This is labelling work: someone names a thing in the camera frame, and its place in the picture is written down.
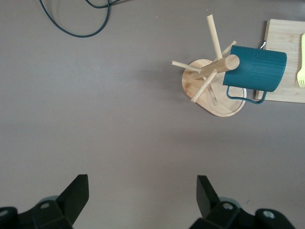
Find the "mug handle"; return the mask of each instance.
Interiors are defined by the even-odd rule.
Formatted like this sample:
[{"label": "mug handle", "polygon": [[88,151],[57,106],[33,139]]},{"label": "mug handle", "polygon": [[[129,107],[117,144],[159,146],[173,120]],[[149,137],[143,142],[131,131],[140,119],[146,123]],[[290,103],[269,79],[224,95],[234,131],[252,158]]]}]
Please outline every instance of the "mug handle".
[{"label": "mug handle", "polygon": [[261,104],[261,103],[265,100],[266,95],[267,95],[267,92],[264,92],[264,93],[263,93],[263,96],[262,96],[262,98],[261,98],[261,100],[255,101],[255,100],[248,99],[248,98],[243,98],[243,97],[232,97],[232,96],[229,95],[229,90],[230,90],[230,86],[228,86],[228,88],[227,88],[227,96],[228,96],[230,99],[245,100],[245,101],[251,102],[251,103],[253,103],[253,104]]}]

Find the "round wooden base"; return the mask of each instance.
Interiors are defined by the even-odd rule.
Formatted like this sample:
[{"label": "round wooden base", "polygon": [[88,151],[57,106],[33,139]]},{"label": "round wooden base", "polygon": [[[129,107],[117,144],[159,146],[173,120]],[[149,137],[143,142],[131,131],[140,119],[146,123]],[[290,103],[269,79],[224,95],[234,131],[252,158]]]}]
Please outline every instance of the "round wooden base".
[{"label": "round wooden base", "polygon": [[[190,65],[202,68],[211,62],[212,61],[210,60],[202,59],[194,61]],[[192,78],[192,76],[196,74],[199,73],[186,69],[182,76],[183,89],[190,98],[193,98],[203,84],[203,78],[197,80]],[[223,85],[223,81],[224,73],[219,73],[210,83],[217,102],[213,101],[208,88],[201,94],[196,102],[215,116],[229,117],[239,112],[244,106],[245,101],[229,99],[226,95],[227,86]],[[230,95],[246,98],[247,92],[244,88],[230,87]]]}]

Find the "gray table surface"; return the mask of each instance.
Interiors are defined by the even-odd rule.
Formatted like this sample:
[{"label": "gray table surface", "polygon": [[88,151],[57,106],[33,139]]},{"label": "gray table surface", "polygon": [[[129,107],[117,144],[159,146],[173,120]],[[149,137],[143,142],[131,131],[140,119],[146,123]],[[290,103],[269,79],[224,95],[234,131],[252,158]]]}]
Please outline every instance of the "gray table surface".
[{"label": "gray table surface", "polygon": [[[37,0],[0,5],[0,206],[26,211],[88,174],[76,229],[187,229],[207,175],[250,214],[274,208],[304,228],[305,104],[219,118],[190,102],[171,65],[215,57],[211,13],[222,49],[256,48],[269,19],[305,21],[303,0],[127,0],[86,39]],[[79,34],[106,13],[83,0],[46,7]]]}]

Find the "wooden board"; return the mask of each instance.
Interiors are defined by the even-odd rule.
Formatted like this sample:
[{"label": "wooden board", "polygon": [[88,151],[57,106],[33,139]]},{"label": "wooden board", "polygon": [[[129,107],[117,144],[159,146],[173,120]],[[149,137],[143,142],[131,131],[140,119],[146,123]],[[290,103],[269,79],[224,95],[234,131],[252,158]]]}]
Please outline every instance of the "wooden board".
[{"label": "wooden board", "polygon": [[[301,36],[305,33],[304,21],[271,19],[266,28],[265,49],[285,52],[287,65],[283,78],[274,92],[268,92],[266,100],[305,103],[305,88],[300,88],[296,75],[301,69]],[[263,92],[256,92],[256,99]]]},{"label": "wooden board", "polygon": [[[191,63],[190,65],[198,68],[202,68],[212,61],[202,59]],[[203,79],[193,79],[191,70],[185,70],[182,76],[182,86],[186,94],[193,98],[195,93],[203,84]],[[239,112],[245,104],[244,100],[233,100],[229,99],[226,95],[227,86],[223,85],[224,73],[217,74],[210,86],[215,94],[217,105],[212,101],[209,91],[206,89],[197,99],[196,103],[202,106],[204,109],[209,111],[218,117],[229,117]],[[238,97],[247,97],[247,92],[243,88],[230,87],[230,95]]]}]

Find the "bamboo cutting board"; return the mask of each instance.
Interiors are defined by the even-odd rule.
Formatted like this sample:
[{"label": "bamboo cutting board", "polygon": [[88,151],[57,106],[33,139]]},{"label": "bamboo cutting board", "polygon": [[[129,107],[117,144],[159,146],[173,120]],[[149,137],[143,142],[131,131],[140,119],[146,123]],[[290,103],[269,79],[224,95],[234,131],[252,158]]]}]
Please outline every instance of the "bamboo cutting board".
[{"label": "bamboo cutting board", "polygon": [[[283,78],[274,92],[268,92],[266,100],[305,103],[305,88],[300,88],[296,79],[301,69],[301,36],[305,33],[304,21],[284,21],[271,19],[266,27],[265,49],[285,52],[287,65]],[[256,99],[263,92],[256,91]]]}]

